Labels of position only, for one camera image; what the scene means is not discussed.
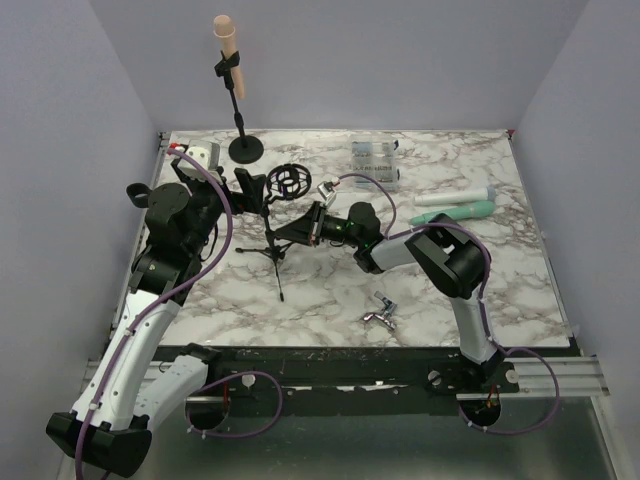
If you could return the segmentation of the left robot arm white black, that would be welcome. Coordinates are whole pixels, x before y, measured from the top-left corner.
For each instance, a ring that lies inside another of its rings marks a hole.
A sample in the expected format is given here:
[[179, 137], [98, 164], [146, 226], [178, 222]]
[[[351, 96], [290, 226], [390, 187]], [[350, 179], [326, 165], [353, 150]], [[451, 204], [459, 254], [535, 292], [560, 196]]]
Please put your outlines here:
[[242, 168], [234, 174], [238, 192], [223, 179], [208, 182], [194, 173], [180, 173], [178, 182], [155, 189], [142, 183], [127, 187], [132, 203], [146, 212], [146, 246], [131, 267], [122, 316], [100, 365], [71, 409], [53, 414], [46, 427], [74, 459], [78, 478], [86, 465], [131, 477], [170, 413], [190, 393], [209, 395], [220, 387], [220, 368], [198, 346], [151, 384], [143, 380], [191, 287], [207, 272], [201, 253], [219, 218], [259, 213], [262, 207], [266, 177]]

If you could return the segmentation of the white microphone grey mesh head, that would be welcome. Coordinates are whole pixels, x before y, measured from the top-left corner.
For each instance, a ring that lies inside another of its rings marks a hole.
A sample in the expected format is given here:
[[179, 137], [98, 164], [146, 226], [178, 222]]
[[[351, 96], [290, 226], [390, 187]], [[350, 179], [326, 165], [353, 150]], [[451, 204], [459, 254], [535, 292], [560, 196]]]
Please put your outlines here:
[[493, 202], [496, 196], [495, 188], [487, 186], [479, 189], [419, 195], [414, 197], [413, 202], [416, 206], [463, 204], [479, 201]]

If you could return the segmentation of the peach microphone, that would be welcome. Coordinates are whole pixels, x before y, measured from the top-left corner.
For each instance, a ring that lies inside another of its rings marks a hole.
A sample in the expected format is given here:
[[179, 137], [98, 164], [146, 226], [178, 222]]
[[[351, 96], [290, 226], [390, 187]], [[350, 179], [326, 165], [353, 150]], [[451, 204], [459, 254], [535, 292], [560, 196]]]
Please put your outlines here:
[[[226, 58], [239, 52], [235, 24], [228, 15], [218, 15], [214, 18], [214, 34], [219, 39], [221, 50]], [[240, 100], [243, 100], [245, 98], [245, 83], [240, 66], [232, 67], [230, 72], [235, 85], [235, 94]]]

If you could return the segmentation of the black tall round-base stand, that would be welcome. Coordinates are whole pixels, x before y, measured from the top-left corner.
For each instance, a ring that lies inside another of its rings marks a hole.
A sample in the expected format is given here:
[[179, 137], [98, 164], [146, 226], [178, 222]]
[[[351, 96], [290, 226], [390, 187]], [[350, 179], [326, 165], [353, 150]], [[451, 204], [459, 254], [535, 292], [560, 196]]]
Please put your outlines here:
[[240, 55], [238, 52], [225, 54], [221, 52], [221, 60], [214, 66], [214, 72], [218, 78], [222, 78], [225, 88], [229, 92], [234, 110], [234, 122], [238, 130], [238, 136], [231, 141], [228, 147], [229, 157], [235, 163], [249, 165], [257, 162], [264, 153], [264, 146], [260, 139], [253, 135], [247, 135], [244, 118], [240, 113], [235, 95], [236, 82], [232, 76], [232, 69], [239, 66]]

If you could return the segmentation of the green microphone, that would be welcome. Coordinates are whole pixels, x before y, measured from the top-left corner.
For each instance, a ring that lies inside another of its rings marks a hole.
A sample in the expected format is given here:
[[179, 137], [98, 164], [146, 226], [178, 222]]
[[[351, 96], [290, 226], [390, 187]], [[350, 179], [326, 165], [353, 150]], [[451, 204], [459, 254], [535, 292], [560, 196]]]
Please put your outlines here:
[[444, 214], [453, 220], [467, 220], [486, 218], [491, 216], [496, 209], [493, 201], [482, 200], [457, 207], [426, 212], [409, 220], [410, 226], [419, 226], [434, 220], [438, 215]]

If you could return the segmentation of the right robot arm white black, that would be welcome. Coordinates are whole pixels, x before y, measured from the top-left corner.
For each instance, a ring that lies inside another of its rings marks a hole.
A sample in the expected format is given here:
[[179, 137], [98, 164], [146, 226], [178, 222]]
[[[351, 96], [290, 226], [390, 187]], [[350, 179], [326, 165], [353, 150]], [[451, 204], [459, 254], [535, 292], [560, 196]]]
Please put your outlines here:
[[371, 274], [419, 265], [452, 305], [460, 336], [458, 374], [462, 384], [480, 392], [496, 380], [504, 355], [494, 344], [484, 304], [491, 257], [476, 237], [449, 216], [439, 214], [416, 230], [386, 238], [371, 204], [353, 204], [342, 219], [314, 202], [303, 216], [276, 228], [273, 237], [307, 246], [323, 241], [350, 246], [357, 265]]

